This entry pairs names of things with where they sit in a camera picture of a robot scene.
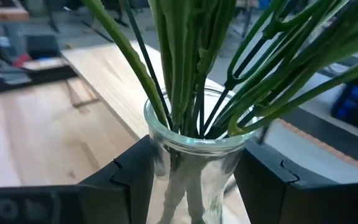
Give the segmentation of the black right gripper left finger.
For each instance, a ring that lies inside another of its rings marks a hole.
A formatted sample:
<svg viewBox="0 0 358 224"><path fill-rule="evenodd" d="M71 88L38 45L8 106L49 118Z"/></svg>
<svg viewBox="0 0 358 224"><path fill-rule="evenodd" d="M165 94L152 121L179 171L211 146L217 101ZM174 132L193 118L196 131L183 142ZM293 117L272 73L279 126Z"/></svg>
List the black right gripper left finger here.
<svg viewBox="0 0 358 224"><path fill-rule="evenodd" d="M144 136L77 184L0 187L0 223L144 224L154 179L152 151Z"/></svg>

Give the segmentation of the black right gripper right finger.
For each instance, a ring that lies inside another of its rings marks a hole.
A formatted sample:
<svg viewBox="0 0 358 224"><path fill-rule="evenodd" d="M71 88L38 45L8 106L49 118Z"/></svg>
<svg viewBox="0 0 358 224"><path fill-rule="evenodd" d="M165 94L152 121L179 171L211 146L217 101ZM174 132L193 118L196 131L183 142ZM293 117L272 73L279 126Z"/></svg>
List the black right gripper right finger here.
<svg viewBox="0 0 358 224"><path fill-rule="evenodd" d="M358 224L358 183L330 180L269 146L248 143L234 177L251 223Z"/></svg>

